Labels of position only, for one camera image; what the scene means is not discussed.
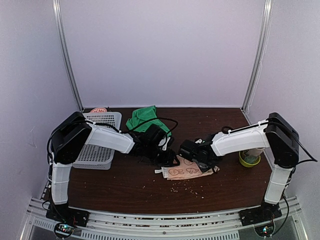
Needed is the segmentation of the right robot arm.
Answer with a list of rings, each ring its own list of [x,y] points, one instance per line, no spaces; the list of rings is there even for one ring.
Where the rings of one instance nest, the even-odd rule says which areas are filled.
[[[221,157],[240,152],[262,153],[270,149],[274,163],[264,194],[264,204],[256,210],[259,220],[268,220],[275,212],[291,171],[299,161],[297,131],[277,112],[265,120],[241,128],[223,126],[221,131],[209,135],[202,142],[194,142],[191,161],[208,168]]]

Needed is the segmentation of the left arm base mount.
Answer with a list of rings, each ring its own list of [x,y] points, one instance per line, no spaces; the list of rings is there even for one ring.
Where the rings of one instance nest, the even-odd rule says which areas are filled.
[[[90,213],[86,210],[70,208],[68,203],[54,204],[50,201],[46,218],[56,221],[53,233],[59,239],[69,238],[77,227],[86,227]]]

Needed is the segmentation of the green microfiber towel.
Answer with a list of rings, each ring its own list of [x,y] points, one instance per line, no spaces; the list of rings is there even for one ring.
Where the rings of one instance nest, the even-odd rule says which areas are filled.
[[[145,132],[151,124],[155,124],[162,128],[170,136],[170,129],[157,116],[157,108],[155,105],[138,108],[132,112],[131,118],[126,121],[128,130],[137,132]]]

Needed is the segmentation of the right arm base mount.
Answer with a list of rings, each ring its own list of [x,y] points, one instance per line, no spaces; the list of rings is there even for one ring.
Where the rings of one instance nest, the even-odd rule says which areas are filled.
[[[274,220],[282,216],[277,204],[263,202],[260,206],[241,210],[239,213],[241,225],[254,226],[255,233],[259,237],[270,237],[276,230]]]

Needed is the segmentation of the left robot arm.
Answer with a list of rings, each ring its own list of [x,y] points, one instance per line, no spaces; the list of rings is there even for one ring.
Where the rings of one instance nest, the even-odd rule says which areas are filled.
[[[68,204],[68,187],[73,163],[85,145],[112,149],[130,156],[145,157],[159,167],[180,165],[170,149],[171,130],[164,130],[148,119],[137,126],[121,131],[114,126],[87,120],[81,112],[72,113],[56,127],[47,142],[47,157],[52,167],[52,213],[61,222],[72,218]]]

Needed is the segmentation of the orange bunny pattern towel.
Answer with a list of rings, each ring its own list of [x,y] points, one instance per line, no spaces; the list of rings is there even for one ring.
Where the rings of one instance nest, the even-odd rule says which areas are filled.
[[[178,155],[177,159],[180,162],[179,166],[161,167],[161,169],[155,169],[154,173],[162,174],[166,180],[179,181],[209,176],[220,170],[220,168],[215,165],[213,168],[202,172],[195,162],[191,162]]]

